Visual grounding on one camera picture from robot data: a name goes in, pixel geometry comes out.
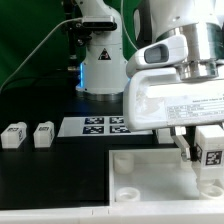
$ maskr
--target white plastic part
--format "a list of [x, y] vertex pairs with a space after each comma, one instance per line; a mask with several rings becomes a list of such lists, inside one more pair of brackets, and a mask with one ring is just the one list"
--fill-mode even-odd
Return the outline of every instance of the white plastic part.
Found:
[[198, 181], [224, 176], [224, 130], [219, 125], [197, 126], [195, 132], [197, 162], [192, 162]]
[[211, 124], [224, 120], [224, 80], [181, 83], [175, 68], [140, 71], [124, 91], [125, 126], [130, 131]]
[[157, 138], [158, 138], [159, 144], [174, 143], [173, 139], [170, 136], [169, 128], [158, 129], [157, 130]]
[[[169, 52], [166, 62], [147, 63], [145, 59], [145, 52], [148, 49], [154, 49], [158, 46], [165, 46]], [[144, 69], [161, 68], [168, 65], [183, 61], [188, 56], [187, 40], [184, 35], [176, 35], [169, 37], [163, 41], [159, 41], [148, 47], [138, 50], [129, 60], [126, 72], [131, 78], [136, 72]]]
[[35, 148], [49, 148], [54, 139], [54, 124], [40, 123], [33, 134]]
[[116, 202], [136, 202], [140, 201], [140, 191], [133, 187], [124, 187], [116, 192]]
[[197, 126], [195, 144], [204, 151], [224, 150], [224, 131], [219, 125]]
[[219, 25], [215, 0], [150, 0], [155, 39], [177, 27], [198, 22]]
[[134, 155], [118, 152], [114, 155], [114, 170], [120, 174], [129, 174], [134, 170]]
[[209, 186], [200, 191], [201, 200], [224, 200], [224, 190], [217, 186]]
[[26, 138], [26, 128], [24, 122], [10, 124], [1, 134], [2, 148], [18, 148]]

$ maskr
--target black cable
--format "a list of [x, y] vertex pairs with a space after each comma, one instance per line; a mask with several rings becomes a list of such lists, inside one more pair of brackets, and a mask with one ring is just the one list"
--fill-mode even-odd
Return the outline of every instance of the black cable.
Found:
[[5, 90], [5, 88], [9, 85], [11, 85], [12, 83], [14, 82], [18, 82], [18, 81], [21, 81], [21, 80], [24, 80], [24, 79], [38, 79], [41, 80], [41, 79], [67, 79], [67, 78], [70, 78], [72, 76], [54, 76], [54, 77], [46, 77], [46, 76], [42, 76], [42, 77], [36, 77], [36, 76], [27, 76], [27, 77], [20, 77], [20, 78], [15, 78], [9, 82], [7, 82], [4, 86], [4, 88], [2, 89], [2, 92]]
[[46, 77], [46, 76], [48, 76], [48, 75], [52, 75], [52, 74], [60, 73], [60, 72], [68, 72], [68, 70], [67, 70], [67, 69], [61, 69], [61, 68], [58, 68], [58, 69], [55, 69], [55, 70], [46, 72], [46, 73], [44, 73], [42, 76], [38, 76], [38, 77], [36, 78], [36, 80], [31, 84], [31, 86], [35, 86], [35, 85], [42, 79], [42, 77]]

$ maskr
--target metal component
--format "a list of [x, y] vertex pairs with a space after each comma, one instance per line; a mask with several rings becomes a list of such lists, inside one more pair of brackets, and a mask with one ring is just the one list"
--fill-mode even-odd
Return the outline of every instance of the metal component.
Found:
[[170, 128], [170, 135], [177, 146], [181, 149], [181, 157], [184, 162], [191, 161], [190, 145], [183, 135], [186, 135], [186, 128], [177, 126]]
[[120, 101], [123, 99], [123, 92], [113, 94], [92, 94], [85, 91], [76, 91], [78, 97], [83, 97], [88, 100], [94, 101]]
[[181, 79], [217, 77], [216, 60], [224, 58], [221, 28], [209, 23], [182, 26], [164, 33], [157, 41], [179, 34], [185, 35], [189, 51], [183, 62], [174, 65]]

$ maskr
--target small white block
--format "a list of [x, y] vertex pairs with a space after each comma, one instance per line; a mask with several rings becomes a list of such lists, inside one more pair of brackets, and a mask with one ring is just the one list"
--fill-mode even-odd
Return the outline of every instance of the small white block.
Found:
[[157, 137], [159, 144], [173, 144], [174, 141], [172, 137], [170, 136], [170, 129], [164, 128], [157, 130]]
[[40, 123], [33, 134], [35, 148], [49, 148], [54, 139], [54, 124]]
[[18, 148], [26, 138], [27, 125], [23, 122], [10, 124], [1, 134], [2, 148]]

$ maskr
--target printed label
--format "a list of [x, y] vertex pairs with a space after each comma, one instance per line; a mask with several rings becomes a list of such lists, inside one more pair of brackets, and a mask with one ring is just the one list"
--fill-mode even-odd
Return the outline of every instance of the printed label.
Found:
[[15, 131], [18, 131], [19, 128], [9, 128], [7, 131], [8, 132], [15, 132]]
[[49, 127], [40, 127], [39, 131], [48, 131]]
[[166, 99], [167, 120], [169, 125], [198, 123], [205, 120], [224, 119], [224, 97], [204, 98], [202, 96], [172, 97]]

